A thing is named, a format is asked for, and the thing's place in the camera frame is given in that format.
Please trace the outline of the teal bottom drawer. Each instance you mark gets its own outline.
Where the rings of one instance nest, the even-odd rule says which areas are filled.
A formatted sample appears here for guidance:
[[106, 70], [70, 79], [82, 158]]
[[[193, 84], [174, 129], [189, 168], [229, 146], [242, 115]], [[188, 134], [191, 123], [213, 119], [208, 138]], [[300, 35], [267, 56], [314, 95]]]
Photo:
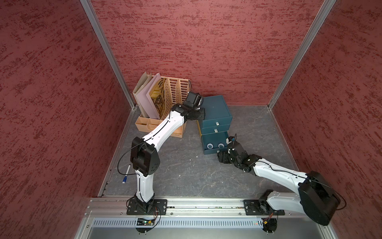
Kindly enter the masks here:
[[[228, 138], [228, 132], [227, 131], [202, 135], [201, 141], [202, 141], [202, 145], [203, 145], [204, 155], [216, 154], [218, 151], [227, 150], [227, 143], [226, 143], [227, 138]], [[209, 143], [213, 144], [213, 149], [207, 148], [207, 145]], [[219, 148], [218, 147], [219, 143], [223, 143], [225, 147]]]

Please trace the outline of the teal drawer cabinet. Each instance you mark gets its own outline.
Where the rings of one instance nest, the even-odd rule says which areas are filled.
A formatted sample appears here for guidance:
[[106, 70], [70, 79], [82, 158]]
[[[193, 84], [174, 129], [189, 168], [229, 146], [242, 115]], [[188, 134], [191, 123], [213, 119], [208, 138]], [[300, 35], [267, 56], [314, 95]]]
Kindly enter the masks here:
[[233, 116], [222, 95], [205, 97], [201, 105], [205, 119], [198, 121], [201, 135], [228, 131]]

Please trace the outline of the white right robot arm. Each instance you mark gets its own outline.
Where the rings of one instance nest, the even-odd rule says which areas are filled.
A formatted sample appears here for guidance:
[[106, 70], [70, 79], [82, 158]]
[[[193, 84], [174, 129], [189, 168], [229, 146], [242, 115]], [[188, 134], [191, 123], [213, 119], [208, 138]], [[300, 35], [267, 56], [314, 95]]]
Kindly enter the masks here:
[[285, 211], [305, 214], [314, 222], [327, 226], [335, 212], [341, 210], [340, 195], [316, 171], [294, 171], [256, 155], [248, 154], [234, 137], [229, 137], [226, 149], [220, 148], [220, 163], [232, 164], [245, 173], [269, 179], [289, 193], [267, 190], [259, 199], [244, 203], [248, 215], [264, 215], [266, 220]]

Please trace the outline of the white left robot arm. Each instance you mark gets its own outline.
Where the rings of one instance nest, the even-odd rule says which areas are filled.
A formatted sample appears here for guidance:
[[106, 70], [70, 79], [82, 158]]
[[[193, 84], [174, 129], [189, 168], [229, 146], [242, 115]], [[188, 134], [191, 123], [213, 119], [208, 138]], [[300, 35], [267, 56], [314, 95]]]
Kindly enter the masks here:
[[203, 97], [189, 92], [181, 104], [172, 106], [165, 119], [150, 133], [132, 141], [130, 161], [137, 176], [136, 200], [147, 205], [154, 197], [154, 173], [160, 165], [159, 150], [165, 141], [189, 120], [203, 120]]

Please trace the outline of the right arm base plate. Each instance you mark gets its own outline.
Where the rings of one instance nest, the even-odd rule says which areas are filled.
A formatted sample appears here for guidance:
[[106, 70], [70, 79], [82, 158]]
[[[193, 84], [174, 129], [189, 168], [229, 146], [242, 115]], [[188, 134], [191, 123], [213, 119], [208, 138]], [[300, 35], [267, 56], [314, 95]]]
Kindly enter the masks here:
[[271, 214], [276, 216], [284, 216], [284, 210], [274, 210], [266, 201], [264, 200], [244, 200], [244, 210], [246, 216], [265, 216], [268, 217]]

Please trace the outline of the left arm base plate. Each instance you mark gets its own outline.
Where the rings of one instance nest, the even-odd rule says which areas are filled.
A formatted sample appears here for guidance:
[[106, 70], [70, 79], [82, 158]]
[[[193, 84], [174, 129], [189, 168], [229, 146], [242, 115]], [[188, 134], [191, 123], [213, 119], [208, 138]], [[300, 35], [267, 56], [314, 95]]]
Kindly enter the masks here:
[[166, 215], [168, 200], [166, 199], [151, 199], [145, 203], [138, 198], [131, 198], [126, 202], [127, 215]]

